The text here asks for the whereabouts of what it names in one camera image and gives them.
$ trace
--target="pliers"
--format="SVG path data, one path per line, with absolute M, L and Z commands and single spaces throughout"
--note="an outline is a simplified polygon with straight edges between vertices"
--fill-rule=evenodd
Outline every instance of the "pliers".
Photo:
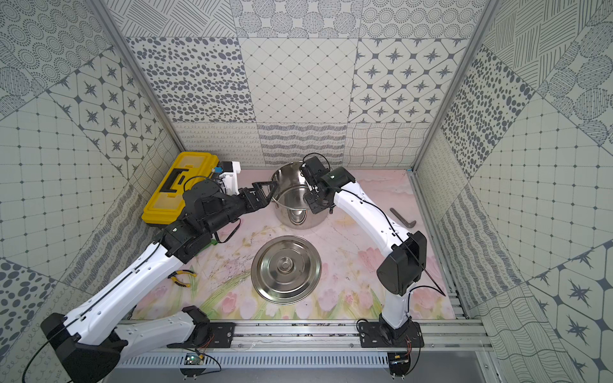
M 191 285 L 189 283 L 183 283 L 181 281 L 179 281 L 177 279 L 177 275 L 179 274 L 188 274 L 193 276 L 194 278 L 198 276 L 198 274 L 196 274 L 195 272 L 191 271 L 191 270 L 177 270 L 177 271 L 173 271 L 172 274 L 168 275 L 168 278 L 171 279 L 176 285 L 181 286 L 181 287 L 191 287 Z

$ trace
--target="black toolbox handle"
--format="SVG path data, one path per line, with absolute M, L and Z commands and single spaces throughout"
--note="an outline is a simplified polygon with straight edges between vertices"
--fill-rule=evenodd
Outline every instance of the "black toolbox handle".
M 181 168 L 172 169 L 172 171 L 170 172 L 170 175 L 166 179 L 166 182 L 164 182 L 164 184 L 162 185 L 162 188 L 159 191 L 165 192 L 165 193 L 176 193 L 177 191 L 175 189 L 171 189 L 172 184 L 175 183 L 175 180 L 181 173 L 187 172 L 188 170 L 189 169 L 181 169 Z

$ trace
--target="table surface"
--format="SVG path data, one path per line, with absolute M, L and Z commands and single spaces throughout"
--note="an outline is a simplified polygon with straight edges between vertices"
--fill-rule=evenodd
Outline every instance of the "table surface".
M 267 181 L 272 170 L 243 170 L 239 186 Z M 425 232 L 408 176 L 404 170 L 352 170 L 366 194 L 388 215 L 395 208 L 407 221 L 416 220 L 412 232 Z M 230 224 L 219 232 L 224 240 L 234 229 Z M 272 238 L 296 235 L 311 242 L 322 262 L 321 277 L 307 298 L 293 305 L 275 305 L 261 298 L 251 282 L 251 263 L 257 251 Z M 165 279 L 136 306 L 133 319 L 157 319 L 196 305 L 211 319 L 375 319 L 385 305 L 385 289 L 376 276 L 384 257 L 374 241 L 341 209 L 307 230 L 296 230 L 277 220 L 273 206 L 242 216 L 236 234 L 224 244 L 211 246 L 193 258 L 185 269 L 197 273 L 185 288 Z M 445 289 L 430 243 L 426 269 Z M 423 273 L 418 285 L 434 286 Z M 415 319 L 455 319 L 451 301 L 432 289 L 417 289 L 411 297 L 410 313 Z

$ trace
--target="patterned wall tile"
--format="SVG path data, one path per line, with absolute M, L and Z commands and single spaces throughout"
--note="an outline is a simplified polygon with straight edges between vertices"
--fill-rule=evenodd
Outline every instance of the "patterned wall tile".
M 359 39 L 349 121 L 431 123 L 467 42 Z
M 89 298 L 91 298 L 90 294 L 56 282 L 56 287 L 53 290 L 49 289 L 45 303 L 37 310 L 21 336 L 15 340 L 10 353 L 0 359 L 0 380 L 3 382 L 21 381 L 21 374 L 28 360 L 47 341 L 40 330 L 40 323 L 46 317 L 51 313 L 67 313 Z M 53 348 L 49 346 L 42 348 L 26 374 L 28 382 L 67 382 L 69 380 L 70 377 L 60 364 Z
M 539 93 L 613 155 L 613 12 L 603 4 L 539 87 Z
M 254 121 L 238 40 L 199 37 L 127 40 L 173 122 Z
M 239 39 L 258 123 L 345 123 L 356 41 Z
M 441 129 L 470 179 L 535 91 L 481 46 Z
M 111 47 L 47 91 L 126 178 L 162 129 L 133 81 Z
M 267 166 L 302 161 L 314 151 L 333 168 L 343 163 L 346 124 L 258 124 L 257 131 Z
M 362 0 L 231 0 L 239 37 L 358 37 Z
M 126 185 L 61 281 L 95 294 L 130 266 L 158 231 L 140 217 L 146 203 L 131 184 Z
M 0 39 L 43 88 L 111 43 L 84 0 L 5 2 Z
M 430 141 L 428 155 L 419 166 L 417 178 L 436 224 L 468 183 L 443 132 L 438 129 Z
M 151 198 L 180 153 L 164 129 L 160 129 L 158 134 L 156 143 L 151 144 L 151 150 L 145 154 L 145 158 L 134 169 L 129 180 L 138 193 L 147 200 Z
M 58 278 L 127 181 L 47 93 L 0 129 L 2 254 Z
M 530 277 L 613 237 L 613 157 L 538 94 L 472 177 Z
M 429 124 L 348 124 L 343 166 L 410 168 Z
M 591 382 L 566 351 L 526 284 L 470 310 L 481 318 L 507 382 Z
M 2 311 L 0 322 L 0 360 L 8 353 L 19 334 L 44 304 L 49 291 L 53 291 L 56 281 L 38 274 L 34 270 L 0 260 L 0 281 L 2 282 Z
M 438 223 L 438 231 L 469 309 L 524 281 L 469 184 Z
M 486 0 L 365 0 L 360 36 L 467 39 Z
M 505 0 L 483 44 L 533 88 L 588 24 L 600 0 Z
M 105 0 L 126 37 L 232 37 L 229 0 Z
M 609 382 L 613 329 L 613 240 L 528 281 L 585 382 Z
M 42 92 L 42 85 L 0 42 L 0 119 Z
M 212 153 L 222 161 L 239 161 L 242 167 L 266 165 L 255 123 L 176 124 L 175 131 L 185 150 Z

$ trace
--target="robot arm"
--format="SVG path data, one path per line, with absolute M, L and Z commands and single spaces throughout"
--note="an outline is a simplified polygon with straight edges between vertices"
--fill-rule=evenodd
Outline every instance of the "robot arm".
M 210 321 L 195 306 L 145 324 L 117 323 L 154 286 L 209 245 L 219 229 L 270 203 L 276 183 L 254 183 L 253 188 L 238 189 L 238 164 L 225 166 L 218 170 L 223 186 L 204 179 L 186 191 L 183 194 L 186 206 L 179 218 L 164 228 L 108 286 L 66 315 L 54 313 L 41 323 L 48 342 L 75 383 L 100 381 L 120 361 L 158 347 L 169 344 L 200 347 L 211 339 Z M 305 162 L 302 172 L 311 186 L 305 201 L 312 212 L 340 207 L 386 256 L 377 269 L 377 276 L 387 289 L 380 322 L 386 338 L 402 337 L 404 341 L 407 291 L 425 268 L 425 237 L 420 232 L 408 233 L 390 221 L 344 168 L 330 171 L 312 157 Z M 269 187 L 268 194 L 264 193 L 264 186 Z
M 223 186 L 209 178 L 196 183 L 183 194 L 185 208 L 178 219 L 166 226 L 127 269 L 81 306 L 65 315 L 53 313 L 41 323 L 49 344 L 75 383 L 98 382 L 121 360 L 157 347 L 200 347 L 211 338 L 210 321 L 195 306 L 146 324 L 117 323 L 153 287 L 209 245 L 219 229 L 270 203 L 276 182 L 238 189 L 235 180 L 240 168 L 220 165 L 225 167 L 218 177 Z
M 345 168 L 329 170 L 317 157 L 311 157 L 302 164 L 301 170 L 311 188 L 304 195 L 311 211 L 343 209 L 386 257 L 377 269 L 377 277 L 387 290 L 381 314 L 382 332 L 393 343 L 408 320 L 408 289 L 420 280 L 425 270 L 426 238 L 421 232 L 409 233 L 390 220 Z

